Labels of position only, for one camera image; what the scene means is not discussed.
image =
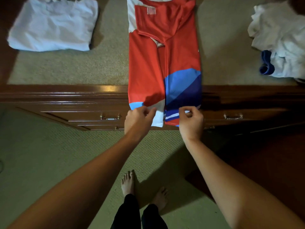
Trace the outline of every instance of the white clothing pile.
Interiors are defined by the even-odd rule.
[[[7,41],[18,50],[88,51],[97,16],[96,0],[27,0]]]
[[[248,33],[252,46],[270,50],[274,77],[305,79],[305,16],[298,15],[288,1],[254,7]]]

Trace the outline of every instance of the pant leg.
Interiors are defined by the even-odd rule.
[[[143,229],[167,229],[166,223],[159,215],[158,207],[150,204],[142,215]]]
[[[125,196],[124,203],[119,207],[111,229],[141,229],[139,204],[133,194]]]

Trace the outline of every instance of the carpet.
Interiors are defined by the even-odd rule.
[[[6,228],[56,183],[109,148],[123,132],[83,132],[19,111],[0,112],[0,229]],[[209,146],[217,150],[223,140],[206,132]],[[184,180],[196,164],[178,131],[150,131],[128,158],[90,229],[110,228],[123,195],[120,180],[134,169],[141,205],[160,186],[169,190],[163,210],[168,228],[229,229],[218,207]]]
[[[128,84],[126,0],[97,0],[99,17],[87,52],[20,51],[8,84]],[[247,33],[253,7],[270,0],[197,0],[204,85],[296,85],[259,74],[260,51]]]

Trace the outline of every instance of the jersey sleeve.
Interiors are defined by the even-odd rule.
[[[135,6],[135,18],[139,34],[164,43],[177,31],[182,17],[180,6]]]

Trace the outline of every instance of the bare foot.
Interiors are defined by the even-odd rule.
[[[134,172],[128,171],[122,179],[121,183],[122,191],[124,197],[128,194],[135,194],[135,179],[134,179]]]
[[[150,204],[155,204],[158,207],[158,210],[161,211],[167,204],[166,196],[167,189],[165,187],[161,187]]]

